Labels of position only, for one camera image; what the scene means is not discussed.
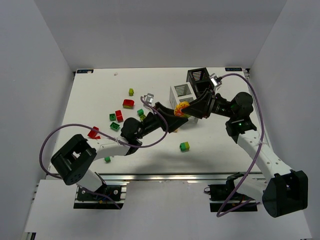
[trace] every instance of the white robotic arm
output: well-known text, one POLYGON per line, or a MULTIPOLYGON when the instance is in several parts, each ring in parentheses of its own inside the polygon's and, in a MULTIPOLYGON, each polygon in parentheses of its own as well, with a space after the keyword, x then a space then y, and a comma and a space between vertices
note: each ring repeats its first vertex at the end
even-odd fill
MULTIPOLYGON (((124 138, 120 137, 119 140, 127 142, 124 138)), ((103 138, 103 139, 88 139, 88 145, 96 150, 96 156, 92 162, 105 157, 125 156, 130 147, 126 145, 120 145, 115 141, 103 138)), ((88 169, 78 182, 77 185, 84 187, 90 191, 97 191, 104 183, 97 173, 88 169)))
MULTIPOLYGON (((252 159, 254 159, 258 151, 258 145, 260 143, 259 141, 259 133, 255 130, 249 130, 246 131, 245 134, 239 134, 237 144, 243 148, 252 159)), ((237 193, 247 195, 252 199, 255 199, 257 202, 262 203, 262 196, 269 181, 277 174, 290 174, 292 169, 290 166, 285 164, 266 144, 262 144, 255 164, 261 170, 266 182, 262 183, 248 176, 238 188, 237 193)), ((235 179, 234 184, 237 185, 241 179, 242 177, 235 179)))

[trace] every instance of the green block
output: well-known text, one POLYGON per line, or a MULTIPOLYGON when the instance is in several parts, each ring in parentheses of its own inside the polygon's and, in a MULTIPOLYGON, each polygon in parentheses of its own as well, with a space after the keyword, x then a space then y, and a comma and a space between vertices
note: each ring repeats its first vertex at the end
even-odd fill
POLYGON ((133 96, 134 95, 134 90, 132 88, 129 89, 129 96, 133 96))
POLYGON ((136 112, 138 113, 139 117, 145 114, 143 109, 140 109, 140 110, 138 110, 136 112))
POLYGON ((116 114, 115 113, 109 114, 109 118, 110 118, 110 121, 115 121, 116 120, 116 114))
POLYGON ((190 149, 190 146, 189 146, 189 143, 187 141, 183 142, 183 143, 180 143, 181 152, 189 151, 189 149, 190 149))
POLYGON ((112 130, 118 131, 119 128, 120 128, 120 125, 117 124, 117 123, 115 123, 115 122, 113 122, 113 123, 111 123, 110 128, 111 128, 112 130))
POLYGON ((110 163, 111 162, 111 158, 109 156, 105 157, 104 160, 105 160, 106 163, 110 163))
POLYGON ((141 120, 141 121, 143 121, 145 118, 146 118, 146 115, 144 115, 144 114, 142 114, 142 115, 140 116, 140 120, 141 120))

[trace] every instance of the white wall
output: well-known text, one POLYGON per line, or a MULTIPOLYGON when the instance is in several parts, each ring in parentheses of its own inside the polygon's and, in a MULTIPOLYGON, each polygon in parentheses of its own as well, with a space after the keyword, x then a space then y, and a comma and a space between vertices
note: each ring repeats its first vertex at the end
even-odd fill
POLYGON ((251 67, 286 0, 35 0, 71 69, 251 67))
POLYGON ((320 2, 288 0, 252 69, 251 79, 275 152, 309 179, 304 211, 320 239, 320 2))
POLYGON ((0 239, 17 240, 44 176, 41 143, 61 122, 73 79, 33 0, 1 1, 0 79, 0 239))

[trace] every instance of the purple cable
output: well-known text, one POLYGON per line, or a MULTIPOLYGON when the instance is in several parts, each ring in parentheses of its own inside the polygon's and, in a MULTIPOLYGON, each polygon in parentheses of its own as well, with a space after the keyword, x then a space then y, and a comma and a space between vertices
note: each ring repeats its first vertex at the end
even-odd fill
POLYGON ((219 208, 218 212, 216 213, 216 216, 219 218, 219 217, 222 217, 238 208, 241 208, 242 206, 246 205, 247 203, 249 203, 252 199, 249 199, 247 201, 245 201, 244 203, 238 205, 238 206, 235 206, 223 213, 222 210, 225 208, 225 206, 227 205, 228 201, 233 197, 233 195, 236 193, 236 191, 239 189, 239 187, 241 186, 241 184, 245 181, 245 179, 247 178, 247 176, 249 175, 249 173, 251 172, 252 168, 254 167, 257 159, 258 159, 258 155, 261 151, 261 148, 262 148, 262 141, 264 139, 264 136, 265 136, 265 127, 264 127, 264 120, 262 118, 262 113, 261 113, 261 108, 260 108, 260 105, 259 105, 259 101, 258 101, 258 98, 257 98, 257 95, 256 95, 256 92, 254 90, 254 88, 252 87, 252 85, 250 84, 250 82, 243 76, 241 76, 240 74, 238 73, 229 73, 229 74, 226 74, 226 75, 223 75, 221 76, 222 79, 224 79, 225 77, 229 77, 229 76, 238 76, 240 78, 242 78, 246 84, 248 84, 249 88, 251 89, 252 91, 252 94, 254 96, 254 99, 255 99, 255 102, 256 102, 256 106, 258 108, 258 113, 259 113, 259 117, 260 117, 260 122, 261 122, 261 137, 260 137, 260 143, 259 143, 259 146, 258 146, 258 149, 254 155, 254 158, 252 160, 252 163, 251 165, 249 166, 248 170, 246 171, 246 173, 244 174, 244 176, 242 177, 242 179, 239 181, 239 183, 235 186, 235 188, 233 189, 233 191, 229 194, 229 196, 226 198, 226 200, 223 202, 223 204, 221 205, 221 207, 219 208))
MULTIPOLYGON (((40 148, 40 152, 39 152, 39 163, 40 163, 40 167, 42 168, 42 170, 43 170, 46 174, 48 174, 49 176, 51 176, 51 177, 54 177, 54 178, 56 178, 56 179, 61 179, 61 177, 59 177, 59 176, 57 176, 57 175, 49 172, 49 171, 45 168, 45 166, 44 166, 44 164, 43 164, 42 156, 43 156, 43 152, 44 152, 45 146, 46 146, 48 140, 52 137, 52 135, 55 134, 56 132, 60 131, 61 129, 64 129, 64 128, 67 128, 67 127, 82 127, 82 128, 85 128, 85 129, 89 129, 89 130, 92 130, 92 131, 94 131, 94 132, 96 132, 96 133, 98 133, 98 134, 101 134, 102 136, 105 136, 106 138, 108 138, 108 139, 110 139, 110 140, 112 140, 112 141, 118 142, 118 143, 121 144, 121 145, 129 146, 129 147, 137 148, 137 149, 149 148, 149 147, 152 147, 152 146, 160 143, 160 142, 166 137, 166 135, 167 135, 168 132, 169 132, 168 123, 167 123, 166 119, 165 119, 155 108, 153 108, 150 104, 148 104, 147 102, 145 102, 145 101, 143 100, 143 97, 142 97, 142 96, 140 97, 140 100, 141 100, 141 102, 142 102, 143 104, 147 105, 147 106, 154 112, 154 114, 157 114, 157 115, 163 120, 163 122, 164 122, 164 124, 165 124, 165 133, 164 133, 164 135, 163 135, 158 141, 155 141, 154 143, 151 143, 151 144, 149 144, 149 145, 137 146, 137 145, 129 144, 129 143, 124 142, 124 141, 117 141, 116 138, 114 138, 114 137, 112 137, 112 136, 110 136, 110 135, 108 135, 108 134, 105 134, 105 133, 103 133, 103 132, 101 132, 101 131, 99 131, 99 130, 96 130, 96 129, 90 127, 90 126, 84 125, 84 124, 79 124, 79 123, 65 124, 65 125, 62 125, 62 126, 56 128, 56 129, 53 130, 52 132, 50 132, 49 135, 48 135, 48 136, 45 138, 45 140, 43 141, 42 146, 41 146, 41 148, 40 148)), ((101 197, 104 197, 104 198, 109 199, 111 202, 113 202, 113 204, 114 204, 118 209, 120 209, 120 207, 116 204, 116 202, 113 201, 109 196, 104 195, 104 194, 101 194, 101 193, 95 193, 95 192, 90 191, 90 190, 88 190, 88 189, 86 189, 86 191, 87 191, 88 193, 90 193, 90 194, 95 194, 95 195, 98 195, 98 196, 101 196, 101 197)))

